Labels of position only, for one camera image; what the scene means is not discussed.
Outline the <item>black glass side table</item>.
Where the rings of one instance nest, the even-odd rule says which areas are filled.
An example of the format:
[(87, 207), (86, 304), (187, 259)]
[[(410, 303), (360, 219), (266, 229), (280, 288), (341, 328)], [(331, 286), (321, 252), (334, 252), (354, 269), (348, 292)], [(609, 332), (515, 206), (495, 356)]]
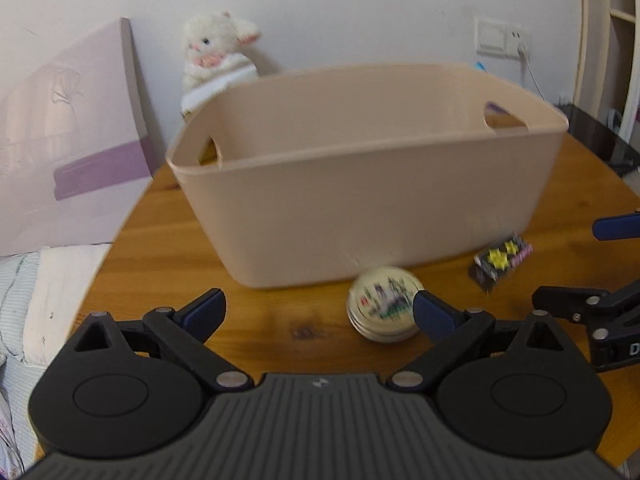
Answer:
[(619, 177), (639, 170), (639, 153), (607, 126), (573, 104), (560, 105), (559, 110), (567, 117), (568, 133)]

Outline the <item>light blue bed sheet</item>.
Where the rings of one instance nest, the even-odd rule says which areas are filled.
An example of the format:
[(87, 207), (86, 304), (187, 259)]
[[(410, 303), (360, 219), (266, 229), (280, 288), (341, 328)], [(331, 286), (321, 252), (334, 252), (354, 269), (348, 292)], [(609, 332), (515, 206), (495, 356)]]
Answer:
[(27, 362), (23, 335), (39, 263), (39, 252), (1, 259), (1, 401), (9, 410), (8, 453), (18, 474), (37, 460), (28, 401), (44, 368)]

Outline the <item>black starred small packet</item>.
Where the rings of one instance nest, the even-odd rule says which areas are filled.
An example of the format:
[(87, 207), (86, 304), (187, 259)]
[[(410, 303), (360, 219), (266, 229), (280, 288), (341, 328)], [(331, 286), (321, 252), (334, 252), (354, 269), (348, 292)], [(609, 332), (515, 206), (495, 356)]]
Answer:
[(511, 233), (474, 256), (469, 267), (469, 276), (484, 292), (491, 292), (532, 252), (532, 244)]

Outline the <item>white pillow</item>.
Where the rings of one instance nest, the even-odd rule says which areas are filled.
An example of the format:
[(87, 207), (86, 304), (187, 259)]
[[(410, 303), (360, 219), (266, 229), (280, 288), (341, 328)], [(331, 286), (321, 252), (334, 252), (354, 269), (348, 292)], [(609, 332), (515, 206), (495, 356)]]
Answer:
[(49, 247), (40, 252), (23, 330), (24, 361), (46, 367), (77, 318), (110, 244)]

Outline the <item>round floral tin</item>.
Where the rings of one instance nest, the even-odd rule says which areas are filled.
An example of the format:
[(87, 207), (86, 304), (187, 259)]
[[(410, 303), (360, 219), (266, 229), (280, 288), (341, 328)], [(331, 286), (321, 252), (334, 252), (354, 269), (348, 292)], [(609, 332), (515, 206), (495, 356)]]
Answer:
[(422, 283), (396, 266), (382, 266), (352, 283), (346, 300), (349, 322), (361, 336), (381, 344), (394, 344), (418, 331), (413, 317), (413, 299)]

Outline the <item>purple white bed headboard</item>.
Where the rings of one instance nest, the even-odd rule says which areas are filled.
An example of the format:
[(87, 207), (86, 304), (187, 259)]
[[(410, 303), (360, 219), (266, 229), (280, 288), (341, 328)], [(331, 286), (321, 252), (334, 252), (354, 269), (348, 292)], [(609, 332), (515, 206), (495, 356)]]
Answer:
[(1, 102), (1, 252), (111, 243), (157, 170), (119, 18)]

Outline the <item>beige plastic storage bin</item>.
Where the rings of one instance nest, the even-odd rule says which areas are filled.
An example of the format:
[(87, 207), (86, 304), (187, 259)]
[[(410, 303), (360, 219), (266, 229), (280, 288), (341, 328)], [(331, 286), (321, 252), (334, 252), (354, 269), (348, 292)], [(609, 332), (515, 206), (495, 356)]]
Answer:
[(229, 88), (167, 161), (232, 278), (288, 287), (524, 231), (567, 128), (553, 105), (470, 66), (352, 66)]

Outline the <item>white plush lamb toy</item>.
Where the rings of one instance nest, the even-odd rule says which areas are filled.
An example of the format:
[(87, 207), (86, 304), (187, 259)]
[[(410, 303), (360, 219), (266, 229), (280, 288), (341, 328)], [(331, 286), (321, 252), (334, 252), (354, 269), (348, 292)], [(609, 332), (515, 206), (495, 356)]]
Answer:
[(183, 117), (229, 87), (258, 77), (257, 67), (244, 48), (260, 36), (262, 32), (253, 22), (232, 18), (229, 12), (197, 15), (184, 24)]

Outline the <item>white shelf frame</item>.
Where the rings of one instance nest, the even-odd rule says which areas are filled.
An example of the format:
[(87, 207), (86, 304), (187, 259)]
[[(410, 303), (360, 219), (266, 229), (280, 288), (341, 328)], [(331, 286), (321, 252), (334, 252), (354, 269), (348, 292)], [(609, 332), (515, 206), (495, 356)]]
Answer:
[(639, 0), (582, 0), (574, 103), (627, 143), (639, 135)]

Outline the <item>white wall switch socket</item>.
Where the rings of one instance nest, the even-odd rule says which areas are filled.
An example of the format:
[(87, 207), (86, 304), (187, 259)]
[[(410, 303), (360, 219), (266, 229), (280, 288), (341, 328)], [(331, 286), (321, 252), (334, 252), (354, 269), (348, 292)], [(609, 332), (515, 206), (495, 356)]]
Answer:
[(520, 25), (494, 20), (475, 18), (475, 52), (495, 58), (522, 58), (530, 50), (529, 32)]

